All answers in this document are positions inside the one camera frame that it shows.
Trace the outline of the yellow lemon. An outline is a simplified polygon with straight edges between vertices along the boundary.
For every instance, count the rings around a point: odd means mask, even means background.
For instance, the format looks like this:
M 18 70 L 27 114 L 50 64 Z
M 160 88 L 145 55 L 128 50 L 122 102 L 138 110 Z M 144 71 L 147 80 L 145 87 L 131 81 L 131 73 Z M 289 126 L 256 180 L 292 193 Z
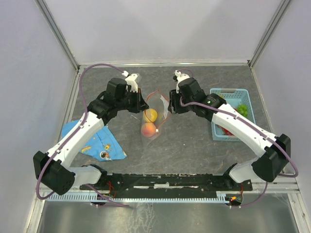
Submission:
M 153 108 L 149 108 L 143 112 L 143 119 L 145 122 L 153 123 L 157 120 L 157 117 L 157 111 Z

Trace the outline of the clear zip top bag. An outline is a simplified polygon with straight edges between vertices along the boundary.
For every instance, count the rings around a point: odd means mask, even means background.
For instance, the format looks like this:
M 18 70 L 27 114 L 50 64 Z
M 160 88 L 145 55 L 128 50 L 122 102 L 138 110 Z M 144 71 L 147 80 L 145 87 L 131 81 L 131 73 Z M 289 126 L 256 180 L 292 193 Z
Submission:
M 164 123 L 171 116 L 169 99 L 157 89 L 147 96 L 149 109 L 142 112 L 141 139 L 144 147 L 156 140 L 162 133 Z

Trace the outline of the orange peach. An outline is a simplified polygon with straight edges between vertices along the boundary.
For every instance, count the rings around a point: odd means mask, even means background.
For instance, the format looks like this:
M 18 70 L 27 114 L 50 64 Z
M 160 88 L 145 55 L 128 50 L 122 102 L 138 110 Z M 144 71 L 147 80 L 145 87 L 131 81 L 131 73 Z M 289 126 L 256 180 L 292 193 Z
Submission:
M 156 127 L 151 122 L 146 122 L 141 127 L 141 134 L 147 138 L 153 137 L 156 133 Z

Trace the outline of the light blue plastic basket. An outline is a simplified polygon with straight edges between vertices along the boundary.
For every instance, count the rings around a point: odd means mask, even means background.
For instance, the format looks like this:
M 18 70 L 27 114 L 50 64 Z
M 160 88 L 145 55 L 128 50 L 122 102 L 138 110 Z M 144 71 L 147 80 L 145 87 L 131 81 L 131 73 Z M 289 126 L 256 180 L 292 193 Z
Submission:
M 240 104 L 246 105 L 248 108 L 248 117 L 246 118 L 251 122 L 256 123 L 248 90 L 235 88 L 211 88 L 210 93 L 219 95 L 234 109 L 237 109 Z M 212 139 L 215 141 L 240 142 L 240 140 L 234 135 L 224 135 L 222 127 L 215 125 L 213 122 L 211 123 L 211 132 Z

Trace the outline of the green grapes bunch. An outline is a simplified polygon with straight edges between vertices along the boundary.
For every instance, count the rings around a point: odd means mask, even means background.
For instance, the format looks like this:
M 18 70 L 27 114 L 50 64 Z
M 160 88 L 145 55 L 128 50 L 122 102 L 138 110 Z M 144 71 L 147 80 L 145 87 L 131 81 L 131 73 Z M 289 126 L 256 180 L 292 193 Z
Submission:
M 241 114 L 243 117 L 248 117 L 248 108 L 244 104 L 240 104 L 237 107 L 237 111 L 239 114 Z

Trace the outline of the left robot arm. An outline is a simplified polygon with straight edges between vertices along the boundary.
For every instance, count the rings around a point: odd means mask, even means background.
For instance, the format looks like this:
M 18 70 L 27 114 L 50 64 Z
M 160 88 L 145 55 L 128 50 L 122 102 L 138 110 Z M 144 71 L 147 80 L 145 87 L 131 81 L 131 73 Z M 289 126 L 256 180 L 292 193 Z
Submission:
M 73 186 L 92 184 L 96 189 L 107 185 L 104 170 L 98 166 L 71 167 L 77 153 L 86 142 L 119 111 L 140 113 L 148 109 L 138 83 L 137 73 L 125 79 L 111 79 L 103 91 L 87 107 L 87 112 L 55 146 L 46 153 L 38 151 L 34 157 L 35 176 L 38 184 L 44 184 L 54 193 L 63 195 Z

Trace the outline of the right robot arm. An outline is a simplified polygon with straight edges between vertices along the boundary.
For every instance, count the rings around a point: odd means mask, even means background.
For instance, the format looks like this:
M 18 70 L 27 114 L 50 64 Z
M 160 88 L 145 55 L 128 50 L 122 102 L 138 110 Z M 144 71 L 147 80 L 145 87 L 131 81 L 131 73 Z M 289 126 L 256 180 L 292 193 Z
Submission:
M 245 143 L 256 158 L 236 164 L 223 177 L 223 184 L 234 190 L 242 182 L 260 178 L 273 182 L 288 164 L 291 153 L 291 140 L 282 134 L 276 136 L 238 113 L 225 99 L 217 94 L 206 95 L 199 83 L 187 74 L 175 74 L 176 88 L 170 91 L 168 110 L 173 114 L 194 112 L 232 133 Z

